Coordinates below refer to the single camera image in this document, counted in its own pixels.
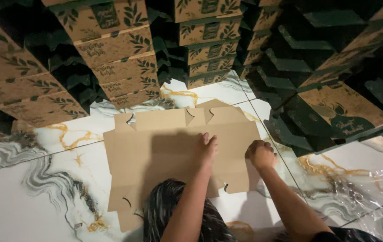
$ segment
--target floor tile seam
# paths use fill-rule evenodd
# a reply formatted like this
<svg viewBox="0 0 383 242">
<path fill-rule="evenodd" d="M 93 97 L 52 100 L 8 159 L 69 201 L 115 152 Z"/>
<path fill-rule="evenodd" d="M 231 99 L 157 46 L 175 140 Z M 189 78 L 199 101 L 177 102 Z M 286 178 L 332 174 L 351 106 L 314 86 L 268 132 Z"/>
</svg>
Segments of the floor tile seam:
<svg viewBox="0 0 383 242">
<path fill-rule="evenodd" d="M 253 106 L 252 103 L 251 103 L 251 107 L 253 108 L 254 112 L 257 114 L 257 117 L 259 118 L 260 122 L 263 124 L 264 130 L 265 130 L 266 133 L 269 135 L 269 139 L 272 141 L 272 143 L 273 143 L 274 146 L 275 146 L 275 141 L 273 140 L 272 136 L 270 135 L 268 129 L 266 129 L 266 126 L 265 126 L 264 123 L 262 122 L 262 120 L 261 120 L 259 114 L 258 114 L 257 111 L 255 110 L 255 108 L 254 108 L 254 106 Z M 275 146 L 275 149 L 276 149 L 276 151 L 278 152 L 278 156 L 281 158 L 281 160 L 282 160 L 282 162 L 284 163 L 285 167 L 286 167 L 287 170 L 289 171 L 291 178 L 293 178 L 293 181 L 295 182 L 297 188 L 299 189 L 299 191 L 300 191 L 302 197 L 305 199 L 306 203 L 309 205 L 307 199 L 306 199 L 305 196 L 304 196 L 304 193 L 303 193 L 302 189 L 300 188 L 299 184 L 296 182 L 296 179 L 295 179 L 295 177 L 293 176 L 293 174 L 291 173 L 289 166 L 287 166 L 287 163 L 284 161 L 284 158 L 282 157 L 282 155 L 280 154 L 280 152 L 278 151 L 278 148 L 277 148 L 276 146 Z"/>
<path fill-rule="evenodd" d="M 103 141 L 103 140 L 99 140 L 99 141 L 96 141 L 96 142 L 93 142 L 93 143 L 90 143 L 90 144 L 85 144 L 85 145 L 77 146 L 77 147 L 74 147 L 74 148 L 71 148 L 71 149 L 66 149 L 66 150 L 62 150 L 62 151 L 57 151 L 57 152 L 50 153 L 50 154 L 46 154 L 46 155 L 44 155 L 44 156 L 40 156 L 40 157 L 35 157 L 35 158 L 29 159 L 29 160 L 27 160 L 27 161 L 22 161 L 22 162 L 18 162 L 18 163 L 15 163 L 15 164 L 11 164 L 11 165 L 7 165 L 7 166 L 0 167 L 0 169 L 2 169 L 2 168 L 11 168 L 11 167 L 16 166 L 16 165 L 18 165 L 18 164 L 22 164 L 22 163 L 25 163 L 25 162 L 31 162 L 31 161 L 34 161 L 34 160 L 36 160 L 36 159 L 44 158 L 44 157 L 46 157 L 46 156 L 53 156 L 53 155 L 59 154 L 59 153 L 61 153 L 61 152 L 70 151 L 70 150 L 72 150 L 72 149 L 76 149 L 76 148 L 80 148 L 80 147 L 83 147 L 83 146 L 92 145 L 92 144 L 99 143 L 99 142 L 102 142 L 102 141 Z"/>
</svg>

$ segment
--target green label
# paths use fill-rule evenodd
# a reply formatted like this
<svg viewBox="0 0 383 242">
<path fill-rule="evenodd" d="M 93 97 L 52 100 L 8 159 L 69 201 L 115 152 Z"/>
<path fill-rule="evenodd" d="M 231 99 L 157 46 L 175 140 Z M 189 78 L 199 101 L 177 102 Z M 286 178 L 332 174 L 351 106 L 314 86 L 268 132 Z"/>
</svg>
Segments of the green label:
<svg viewBox="0 0 383 242">
<path fill-rule="evenodd" d="M 223 44 L 217 44 L 210 47 L 210 50 L 208 51 L 208 58 L 214 58 L 220 55 L 221 47 Z"/>
<path fill-rule="evenodd" d="M 208 63 L 207 71 L 215 71 L 218 69 L 218 66 L 220 65 L 220 60 L 211 61 Z"/>
<path fill-rule="evenodd" d="M 218 30 L 220 29 L 220 22 L 207 23 L 203 31 L 203 39 L 210 40 L 217 37 Z"/>
<path fill-rule="evenodd" d="M 113 28 L 120 25 L 113 2 L 95 4 L 90 7 L 101 29 Z"/>
<path fill-rule="evenodd" d="M 205 77 L 205 79 L 203 80 L 203 84 L 214 82 L 214 77 L 215 76 Z"/>
<path fill-rule="evenodd" d="M 202 14 L 215 13 L 218 9 L 218 0 L 203 0 Z"/>
</svg>

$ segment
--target flat cardboard sheet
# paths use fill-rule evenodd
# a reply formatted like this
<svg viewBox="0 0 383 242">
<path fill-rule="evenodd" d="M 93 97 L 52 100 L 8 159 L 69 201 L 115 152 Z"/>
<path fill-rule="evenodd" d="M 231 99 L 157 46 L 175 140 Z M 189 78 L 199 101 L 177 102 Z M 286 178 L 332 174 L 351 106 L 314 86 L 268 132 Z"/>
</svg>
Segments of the flat cardboard sheet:
<svg viewBox="0 0 383 242">
<path fill-rule="evenodd" d="M 115 115 L 115 129 L 103 134 L 112 187 L 108 211 L 117 211 L 121 231 L 142 222 L 133 213 L 160 182 L 174 178 L 188 182 L 198 165 L 192 159 L 198 134 L 218 135 L 218 155 L 207 197 L 255 190 L 259 175 L 245 153 L 259 139 L 254 121 L 238 107 L 213 100 L 197 108 Z"/>
</svg>

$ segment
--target clear plastic sheet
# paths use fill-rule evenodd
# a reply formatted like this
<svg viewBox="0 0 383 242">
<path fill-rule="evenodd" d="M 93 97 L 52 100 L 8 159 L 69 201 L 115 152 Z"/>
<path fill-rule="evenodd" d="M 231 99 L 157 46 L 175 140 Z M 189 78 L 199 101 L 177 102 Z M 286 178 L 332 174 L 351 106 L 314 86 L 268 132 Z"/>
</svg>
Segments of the clear plastic sheet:
<svg viewBox="0 0 383 242">
<path fill-rule="evenodd" d="M 335 199 L 357 211 L 356 220 L 343 226 L 363 230 L 383 241 L 383 170 L 368 177 L 346 176 L 334 181 Z M 345 241 L 377 241 L 349 230 Z"/>
</svg>

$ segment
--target fingers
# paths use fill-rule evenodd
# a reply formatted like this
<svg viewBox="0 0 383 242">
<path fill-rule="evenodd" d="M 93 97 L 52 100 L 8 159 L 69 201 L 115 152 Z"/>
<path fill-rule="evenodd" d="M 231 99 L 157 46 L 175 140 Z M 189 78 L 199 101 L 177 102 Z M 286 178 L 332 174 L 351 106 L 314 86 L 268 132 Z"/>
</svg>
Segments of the fingers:
<svg viewBox="0 0 383 242">
<path fill-rule="evenodd" d="M 210 147 L 216 147 L 216 146 L 218 146 L 218 144 L 217 144 L 217 139 L 218 139 L 218 136 L 216 136 L 216 135 L 214 135 L 214 136 L 212 136 L 212 138 L 209 140 L 209 142 L 208 142 L 208 146 L 210 146 Z"/>
</svg>

